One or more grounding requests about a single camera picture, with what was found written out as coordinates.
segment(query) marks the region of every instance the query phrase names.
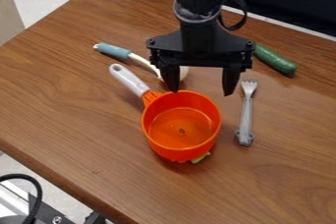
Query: teal handle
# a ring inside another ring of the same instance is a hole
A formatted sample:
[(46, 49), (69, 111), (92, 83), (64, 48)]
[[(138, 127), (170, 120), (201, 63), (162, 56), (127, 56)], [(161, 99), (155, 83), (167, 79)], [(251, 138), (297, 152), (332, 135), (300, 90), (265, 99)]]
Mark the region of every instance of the teal handle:
[(101, 53), (111, 55), (118, 60), (127, 60), (129, 55), (132, 53), (131, 50), (113, 46), (104, 42), (97, 44), (97, 50)]

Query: green object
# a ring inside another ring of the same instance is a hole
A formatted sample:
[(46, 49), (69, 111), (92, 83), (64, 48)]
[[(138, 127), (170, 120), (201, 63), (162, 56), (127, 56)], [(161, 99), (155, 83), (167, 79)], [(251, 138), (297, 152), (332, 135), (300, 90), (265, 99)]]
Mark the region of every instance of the green object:
[(198, 164), (201, 160), (203, 160), (206, 156), (210, 155), (210, 151), (208, 151), (205, 155), (201, 156), (201, 157), (197, 157), (191, 160), (191, 162), (193, 164)]
[(297, 71), (298, 66), (295, 63), (261, 44), (256, 45), (254, 53), (260, 60), (283, 74), (293, 75)]

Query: kitchen utensil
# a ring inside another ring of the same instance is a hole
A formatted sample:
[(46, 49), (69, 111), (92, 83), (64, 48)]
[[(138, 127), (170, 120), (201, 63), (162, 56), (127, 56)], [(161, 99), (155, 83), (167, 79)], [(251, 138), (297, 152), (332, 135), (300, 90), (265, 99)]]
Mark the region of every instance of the kitchen utensil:
[[(93, 46), (93, 48), (96, 49), (96, 50), (98, 50), (101, 53), (111, 55), (115, 59), (118, 59), (118, 60), (125, 61), (127, 59), (132, 59), (134, 61), (137, 61), (137, 62), (145, 65), (146, 67), (148, 67), (153, 72), (155, 72), (156, 76), (161, 81), (163, 81), (159, 69), (157, 69), (154, 65), (151, 65), (149, 63), (149, 61), (147, 61), (146, 59), (142, 58), (141, 56), (133, 53), (129, 49), (117, 47), (117, 46), (110, 45), (110, 44), (107, 44), (107, 43), (104, 43), (104, 42), (100, 42), (98, 44), (95, 44)], [(182, 81), (187, 76), (188, 71), (189, 71), (189, 67), (188, 66), (180, 67), (180, 81)]]
[(245, 94), (241, 123), (236, 136), (240, 145), (250, 146), (254, 140), (252, 133), (252, 95), (257, 88), (257, 81), (242, 81), (242, 88)]
[(172, 161), (185, 162), (205, 155), (215, 144), (221, 127), (219, 109), (210, 98), (187, 90), (152, 91), (119, 64), (111, 75), (144, 103), (141, 127), (151, 148)]

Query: green handle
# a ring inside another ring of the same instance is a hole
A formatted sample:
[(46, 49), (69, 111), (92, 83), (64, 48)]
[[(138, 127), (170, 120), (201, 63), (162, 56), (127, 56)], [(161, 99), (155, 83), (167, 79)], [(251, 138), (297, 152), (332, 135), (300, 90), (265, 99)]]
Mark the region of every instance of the green handle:
[(260, 60), (283, 74), (293, 75), (298, 69), (298, 66), (295, 63), (285, 59), (282, 55), (261, 44), (256, 45), (254, 53)]

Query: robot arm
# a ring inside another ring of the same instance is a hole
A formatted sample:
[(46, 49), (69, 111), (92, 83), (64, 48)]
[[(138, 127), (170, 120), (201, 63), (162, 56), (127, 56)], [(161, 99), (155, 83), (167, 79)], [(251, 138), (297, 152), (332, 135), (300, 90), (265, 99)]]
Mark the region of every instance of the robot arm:
[(160, 69), (170, 90), (179, 90), (180, 66), (223, 68), (224, 94), (231, 94), (240, 72), (252, 67), (254, 43), (228, 33), (246, 20), (226, 27), (221, 19), (221, 5), (227, 0), (176, 0), (174, 13), (180, 29), (147, 41), (150, 62)]

